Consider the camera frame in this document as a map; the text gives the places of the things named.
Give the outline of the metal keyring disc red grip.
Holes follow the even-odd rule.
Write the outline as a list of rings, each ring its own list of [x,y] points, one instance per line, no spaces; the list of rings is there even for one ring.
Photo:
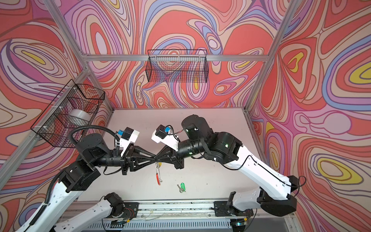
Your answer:
[[[160,168],[161,168],[161,162],[156,162],[156,179],[157,179],[157,184],[160,186],[162,183],[162,179],[160,176]]]

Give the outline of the green plastic key tag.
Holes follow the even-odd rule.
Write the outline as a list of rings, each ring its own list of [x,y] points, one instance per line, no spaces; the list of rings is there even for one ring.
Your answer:
[[[185,191],[185,184],[184,183],[181,183],[180,187]]]

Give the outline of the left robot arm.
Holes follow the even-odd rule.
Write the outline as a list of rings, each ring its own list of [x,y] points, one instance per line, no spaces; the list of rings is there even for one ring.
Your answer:
[[[134,145],[138,134],[130,128],[113,132],[95,125],[72,130],[68,138],[77,149],[78,158],[55,175],[44,202],[19,231],[80,232],[94,221],[106,217],[131,220],[135,213],[125,206],[118,194],[112,192],[67,222],[57,222],[73,201],[101,176],[98,167],[118,167],[118,171],[126,175],[156,162],[154,154]]]

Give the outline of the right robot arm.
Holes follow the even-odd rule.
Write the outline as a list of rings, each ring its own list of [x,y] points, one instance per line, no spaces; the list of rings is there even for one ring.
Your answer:
[[[182,169],[186,158],[200,155],[230,171],[239,171],[258,184],[254,190],[231,192],[225,207],[227,213],[236,215],[261,208],[273,216],[283,217],[296,212],[298,201],[292,192],[302,187],[298,177],[278,173],[231,133],[214,132],[202,117],[188,116],[181,125],[188,137],[184,141],[179,140],[172,126],[159,125],[153,132],[152,140],[165,145],[155,156],[156,162],[171,163],[176,169]]]

